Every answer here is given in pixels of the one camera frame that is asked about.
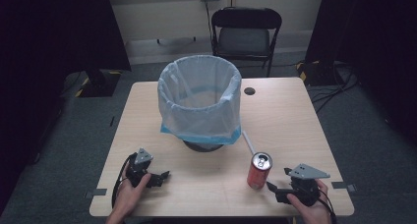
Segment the aluminum can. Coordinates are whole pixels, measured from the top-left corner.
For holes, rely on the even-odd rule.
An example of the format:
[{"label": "aluminum can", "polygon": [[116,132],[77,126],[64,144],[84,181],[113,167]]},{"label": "aluminum can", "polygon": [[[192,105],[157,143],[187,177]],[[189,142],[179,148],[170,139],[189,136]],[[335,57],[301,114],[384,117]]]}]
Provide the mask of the aluminum can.
[{"label": "aluminum can", "polygon": [[265,152],[257,152],[252,157],[248,174],[248,185],[259,190],[267,181],[269,170],[272,167],[272,158]]}]

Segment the trash can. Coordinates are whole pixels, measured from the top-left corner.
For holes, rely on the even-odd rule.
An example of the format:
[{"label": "trash can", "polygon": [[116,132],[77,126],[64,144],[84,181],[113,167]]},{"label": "trash can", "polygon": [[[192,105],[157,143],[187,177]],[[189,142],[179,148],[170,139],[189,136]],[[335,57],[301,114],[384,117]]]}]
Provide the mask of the trash can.
[{"label": "trash can", "polygon": [[219,57],[196,55],[168,64],[157,86],[160,131],[196,151],[233,144],[241,134],[241,82],[236,67]]}]

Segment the wooden table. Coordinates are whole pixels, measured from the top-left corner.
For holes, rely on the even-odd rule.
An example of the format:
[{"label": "wooden table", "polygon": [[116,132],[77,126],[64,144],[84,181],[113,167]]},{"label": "wooden table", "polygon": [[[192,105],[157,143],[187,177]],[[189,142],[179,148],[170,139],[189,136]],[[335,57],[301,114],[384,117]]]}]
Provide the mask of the wooden table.
[{"label": "wooden table", "polygon": [[[181,140],[160,130],[157,82],[132,86],[98,189],[89,212],[107,216],[111,194],[125,159],[143,147],[153,155],[151,173],[170,171],[161,188],[146,189],[133,215],[170,216],[294,216],[292,205],[276,202],[267,186],[251,189],[247,176],[252,153],[244,139],[209,153],[196,152]],[[252,87],[256,93],[246,95]],[[290,188],[283,168],[306,163],[330,173],[323,179],[336,215],[353,214],[346,189],[333,189],[342,178],[303,82],[298,78],[244,79],[241,96],[241,125],[256,151],[273,160],[268,179],[279,188]]]}]

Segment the white straw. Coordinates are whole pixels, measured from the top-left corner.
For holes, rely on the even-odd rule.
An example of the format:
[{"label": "white straw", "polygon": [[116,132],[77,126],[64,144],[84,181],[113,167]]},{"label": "white straw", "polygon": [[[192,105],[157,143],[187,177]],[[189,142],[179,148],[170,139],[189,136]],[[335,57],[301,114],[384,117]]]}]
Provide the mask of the white straw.
[{"label": "white straw", "polygon": [[251,149],[252,154],[255,154],[256,152],[255,152],[254,146],[252,145],[251,140],[249,140],[248,135],[246,134],[246,132],[245,132],[245,131],[242,131],[242,134],[243,134],[243,137],[244,137],[244,138],[245,138],[245,140],[246,140],[246,143],[247,143],[247,144],[248,144],[248,146],[249,146],[249,149]]}]

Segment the trash bin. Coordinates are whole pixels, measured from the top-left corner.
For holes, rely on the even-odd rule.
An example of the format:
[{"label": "trash bin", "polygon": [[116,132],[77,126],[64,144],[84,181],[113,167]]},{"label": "trash bin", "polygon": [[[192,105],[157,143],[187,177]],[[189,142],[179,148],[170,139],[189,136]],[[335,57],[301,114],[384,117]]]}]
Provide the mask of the trash bin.
[{"label": "trash bin", "polygon": [[241,134],[236,67],[219,57],[196,55],[168,64],[158,81],[161,131],[196,151],[233,144]]}]

